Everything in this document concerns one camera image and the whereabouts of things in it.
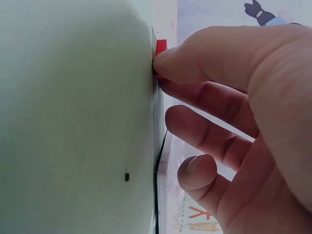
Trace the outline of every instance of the finger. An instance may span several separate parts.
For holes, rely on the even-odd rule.
[[[166,112],[168,130],[237,171],[252,143],[195,113],[186,106]]]
[[[190,36],[165,57],[156,56],[154,69],[177,83],[213,80],[247,91],[263,61],[307,33],[309,29],[298,25],[209,27]]]
[[[217,174],[215,160],[209,155],[185,160],[178,170],[178,180],[191,198],[217,217],[217,209],[224,192],[230,184]]]
[[[162,78],[160,85],[168,95],[225,121],[253,138],[258,136],[259,129],[247,95],[213,82],[178,84]]]

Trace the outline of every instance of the small black hole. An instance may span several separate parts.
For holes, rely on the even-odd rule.
[[[125,174],[125,181],[129,181],[130,180],[130,174],[129,173],[126,173]]]

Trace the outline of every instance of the skin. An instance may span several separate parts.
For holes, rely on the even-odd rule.
[[[209,27],[154,61],[164,92],[185,106],[168,130],[205,155],[178,171],[181,187],[225,234],[312,233],[312,30],[300,25]],[[215,160],[237,171],[217,174]]]

